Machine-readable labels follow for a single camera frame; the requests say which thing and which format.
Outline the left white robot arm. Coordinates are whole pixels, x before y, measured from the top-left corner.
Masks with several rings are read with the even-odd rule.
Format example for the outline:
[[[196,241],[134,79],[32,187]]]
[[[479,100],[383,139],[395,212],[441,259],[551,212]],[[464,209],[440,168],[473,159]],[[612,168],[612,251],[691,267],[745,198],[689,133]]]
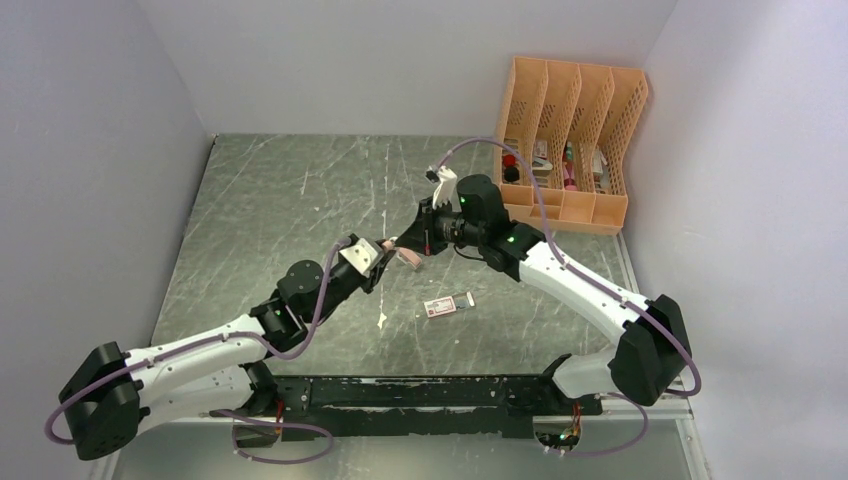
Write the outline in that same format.
[[[341,303],[357,290],[374,289],[396,243],[350,235],[332,247],[325,264],[292,265],[270,297],[248,313],[183,340],[131,350],[115,342],[99,345],[60,390],[45,435],[89,461],[194,413],[268,413],[277,387],[266,359],[303,355]]]

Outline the red white staple box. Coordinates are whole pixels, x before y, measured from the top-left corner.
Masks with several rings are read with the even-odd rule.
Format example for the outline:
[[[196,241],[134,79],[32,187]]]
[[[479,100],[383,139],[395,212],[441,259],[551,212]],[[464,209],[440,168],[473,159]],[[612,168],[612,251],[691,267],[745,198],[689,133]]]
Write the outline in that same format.
[[[473,294],[468,291],[453,296],[428,300],[425,301],[423,305],[427,318],[433,319],[451,315],[462,310],[475,308],[476,301]]]

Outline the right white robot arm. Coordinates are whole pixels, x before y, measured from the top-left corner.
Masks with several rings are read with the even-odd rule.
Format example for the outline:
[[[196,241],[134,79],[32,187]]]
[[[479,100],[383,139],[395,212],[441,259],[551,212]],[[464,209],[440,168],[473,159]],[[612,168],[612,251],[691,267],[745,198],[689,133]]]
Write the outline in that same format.
[[[415,220],[397,238],[422,256],[451,245],[477,249],[488,267],[553,296],[594,325],[610,342],[601,352],[571,356],[552,365],[539,391],[542,406],[562,414],[579,397],[619,393],[652,406],[692,359],[678,303],[650,300],[620,287],[564,253],[537,228],[511,219],[501,192],[483,174],[454,184],[452,206],[445,185],[420,201]]]

